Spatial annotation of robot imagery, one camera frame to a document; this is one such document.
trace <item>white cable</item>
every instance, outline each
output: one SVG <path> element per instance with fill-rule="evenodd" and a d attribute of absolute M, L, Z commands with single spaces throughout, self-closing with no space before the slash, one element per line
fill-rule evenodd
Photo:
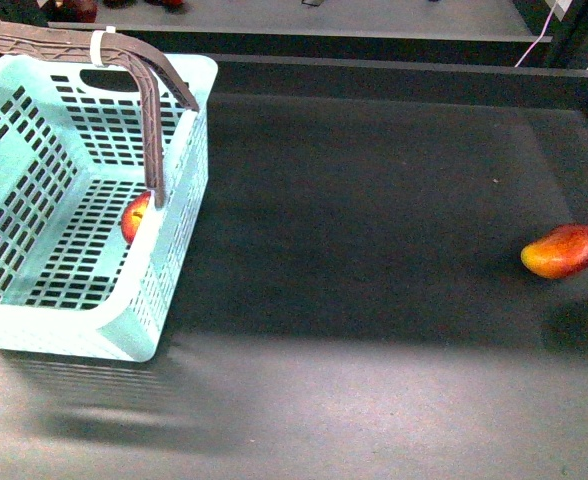
<path fill-rule="evenodd" d="M 101 41 L 103 40 L 103 34 L 116 33 L 116 27 L 108 26 L 105 30 L 94 30 L 92 32 L 92 39 L 90 40 L 90 60 L 95 67 L 104 67 L 103 59 L 101 58 Z"/>
<path fill-rule="evenodd" d="M 547 32 L 547 27 L 549 27 L 550 21 L 552 21 L 552 15 L 554 15 L 554 10 L 556 10 L 557 5 L 558 0 L 554 0 L 554 5 L 552 5 L 552 8 L 550 9 L 550 14 L 547 16 L 547 20 L 545 20 L 545 25 L 543 25 L 543 31 L 538 36 L 538 38 L 534 40 L 534 43 L 530 45 L 530 48 L 527 49 L 527 51 L 523 54 L 521 59 L 518 62 L 516 62 L 516 65 L 514 65 L 515 67 L 520 67 L 521 63 L 523 63 L 523 60 L 525 60 L 527 56 L 530 54 L 530 52 L 534 50 L 534 47 L 538 45 L 538 42 L 540 42 L 543 39 L 543 37 L 545 36 L 545 32 Z"/>

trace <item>red apple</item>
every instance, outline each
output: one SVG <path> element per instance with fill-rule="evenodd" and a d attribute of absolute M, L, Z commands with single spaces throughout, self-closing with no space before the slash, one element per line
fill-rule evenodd
<path fill-rule="evenodd" d="M 141 193 L 138 197 L 130 203 L 121 217 L 121 233 L 128 244 L 132 244 L 138 227 L 141 225 L 143 215 L 147 210 L 147 205 L 150 202 L 150 191 Z"/>
<path fill-rule="evenodd" d="M 521 261 L 533 273 L 557 279 L 588 268 L 588 225 L 560 225 L 521 251 Z"/>

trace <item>light blue plastic basket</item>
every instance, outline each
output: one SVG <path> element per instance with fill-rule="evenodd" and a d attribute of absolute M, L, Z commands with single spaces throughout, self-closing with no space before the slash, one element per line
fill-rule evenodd
<path fill-rule="evenodd" d="M 145 190 L 138 92 L 88 86 L 85 64 L 0 59 L 1 349 L 153 356 L 207 182 L 217 73 L 203 56 L 167 58 L 201 110 L 159 82 L 166 199 L 131 247 L 120 219 Z"/>

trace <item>black tabletop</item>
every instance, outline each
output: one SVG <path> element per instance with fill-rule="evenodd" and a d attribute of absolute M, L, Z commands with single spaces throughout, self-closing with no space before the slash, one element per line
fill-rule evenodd
<path fill-rule="evenodd" d="M 588 479 L 588 270 L 518 259 L 588 221 L 581 112 L 219 90 L 208 115 L 156 357 L 0 352 L 0 478 Z"/>

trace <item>mango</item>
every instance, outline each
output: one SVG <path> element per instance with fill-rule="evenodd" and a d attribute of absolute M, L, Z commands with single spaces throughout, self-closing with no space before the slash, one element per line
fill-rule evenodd
<path fill-rule="evenodd" d="M 549 279 L 566 278 L 588 268 L 588 225 L 559 225 L 521 251 L 532 273 Z"/>

